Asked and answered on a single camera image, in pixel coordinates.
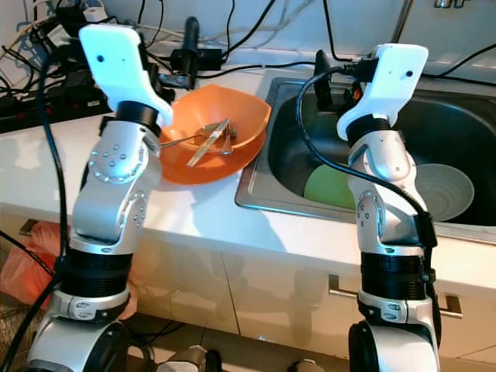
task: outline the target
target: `cabinet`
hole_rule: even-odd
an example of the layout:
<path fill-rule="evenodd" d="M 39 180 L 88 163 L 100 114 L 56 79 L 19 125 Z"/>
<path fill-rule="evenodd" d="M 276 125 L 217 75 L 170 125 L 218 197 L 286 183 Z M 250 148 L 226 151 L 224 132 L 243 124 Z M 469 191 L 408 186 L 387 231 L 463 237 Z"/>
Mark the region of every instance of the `cabinet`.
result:
<path fill-rule="evenodd" d="M 329 296 L 328 272 L 234 254 L 224 261 L 241 336 L 347 357 L 361 315 L 353 299 Z"/>
<path fill-rule="evenodd" d="M 142 239 L 131 280 L 139 312 L 238 333 L 221 253 Z"/>
<path fill-rule="evenodd" d="M 328 294 L 331 273 L 233 254 L 224 261 L 242 336 L 348 357 L 348 329 L 363 317 L 353 298 Z M 339 282 L 346 290 L 360 287 L 355 277 Z M 491 351 L 477 351 L 496 345 L 496 305 L 467 297 L 460 303 L 463 319 L 442 317 L 440 356 L 494 363 Z"/>

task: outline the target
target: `sink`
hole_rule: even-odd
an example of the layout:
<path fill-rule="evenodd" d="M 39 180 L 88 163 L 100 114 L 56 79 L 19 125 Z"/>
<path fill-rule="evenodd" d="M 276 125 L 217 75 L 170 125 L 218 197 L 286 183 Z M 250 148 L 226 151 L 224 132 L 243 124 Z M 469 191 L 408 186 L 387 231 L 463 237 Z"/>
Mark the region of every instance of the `sink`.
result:
<path fill-rule="evenodd" d="M 267 140 L 243 171 L 236 203 L 248 208 L 355 223 L 353 210 L 303 198 L 308 177 L 321 163 L 303 143 L 295 120 L 296 95 L 304 81 L 277 78 L 267 102 L 272 116 Z M 343 90 L 336 84 L 333 91 Z M 346 163 L 350 148 L 336 132 L 336 115 L 320 113 L 310 91 L 303 102 L 305 127 L 329 159 Z M 417 164 L 446 164 L 474 184 L 474 201 L 461 215 L 436 222 L 436 233 L 496 243 L 496 98 L 415 91 L 396 126 Z"/>

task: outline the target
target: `red plastic bag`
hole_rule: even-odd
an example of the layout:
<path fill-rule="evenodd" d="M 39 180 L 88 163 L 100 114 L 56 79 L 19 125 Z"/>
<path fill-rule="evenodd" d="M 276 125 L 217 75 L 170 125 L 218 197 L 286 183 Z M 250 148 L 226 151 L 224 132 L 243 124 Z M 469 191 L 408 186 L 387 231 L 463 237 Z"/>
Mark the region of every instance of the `red plastic bag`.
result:
<path fill-rule="evenodd" d="M 52 222 L 39 222 L 26 239 L 26 249 L 34 252 L 53 270 L 60 249 L 60 226 Z M 13 247 L 0 273 L 0 291 L 17 298 L 25 304 L 32 304 L 50 281 L 50 275 L 25 252 Z M 131 298 L 120 319 L 127 319 L 136 312 L 136 289 L 128 282 Z M 47 308 L 48 300 L 42 308 Z"/>

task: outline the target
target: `white countertop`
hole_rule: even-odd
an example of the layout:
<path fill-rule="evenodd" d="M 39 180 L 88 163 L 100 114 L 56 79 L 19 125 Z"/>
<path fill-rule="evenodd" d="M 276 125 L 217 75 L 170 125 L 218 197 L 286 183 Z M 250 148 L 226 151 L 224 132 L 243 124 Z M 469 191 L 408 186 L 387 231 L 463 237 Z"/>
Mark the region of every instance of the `white countertop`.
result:
<path fill-rule="evenodd" d="M 309 69 L 302 71 L 233 73 L 200 85 L 219 84 L 265 99 L 273 78 L 308 76 Z M 446 90 L 466 90 L 466 86 L 443 85 Z M 491 89 L 483 87 L 477 93 L 495 95 Z M 69 214 L 84 165 L 98 140 L 99 123 L 95 116 L 52 125 L 64 165 Z M 145 236 L 197 248 L 287 257 L 334 274 L 359 274 L 355 225 L 240 208 L 234 202 L 239 176 L 191 187 L 161 181 L 150 196 Z M 5 212 L 58 220 L 56 175 L 41 127 L 0 135 L 0 203 Z M 496 246 L 456 239 L 439 238 L 433 254 L 438 287 L 459 295 L 496 298 L 494 263 Z"/>

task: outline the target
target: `wall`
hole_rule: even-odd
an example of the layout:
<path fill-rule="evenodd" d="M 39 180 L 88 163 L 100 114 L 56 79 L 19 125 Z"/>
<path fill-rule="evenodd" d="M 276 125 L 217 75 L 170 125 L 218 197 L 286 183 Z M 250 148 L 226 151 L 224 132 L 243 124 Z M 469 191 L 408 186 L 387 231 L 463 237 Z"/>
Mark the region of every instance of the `wall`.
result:
<path fill-rule="evenodd" d="M 289 12 L 304 0 L 290 0 Z M 276 2 L 265 25 L 277 24 L 283 0 Z M 136 20 L 139 0 L 105 0 L 108 12 L 121 18 Z M 267 0 L 237 0 L 232 28 L 252 26 Z M 340 54 L 364 54 L 390 40 L 401 9 L 400 0 L 329 0 L 336 50 Z M 200 21 L 201 33 L 214 35 L 226 27 L 231 0 L 166 0 L 164 25 L 182 29 L 188 16 Z M 147 0 L 143 23 L 157 25 L 160 14 L 158 0 Z M 462 9 L 435 9 L 433 0 L 417 0 L 412 6 L 401 42 L 417 43 L 429 48 L 429 60 L 437 61 L 429 70 L 441 72 L 465 56 L 496 43 L 496 0 L 467 1 Z M 243 34 L 233 35 L 238 40 Z M 250 44 L 264 41 L 270 33 L 258 33 Z M 328 50 L 322 2 L 315 0 L 287 28 L 281 30 L 265 47 L 283 50 Z M 496 81 L 496 50 L 471 61 L 460 76 L 492 77 Z"/>

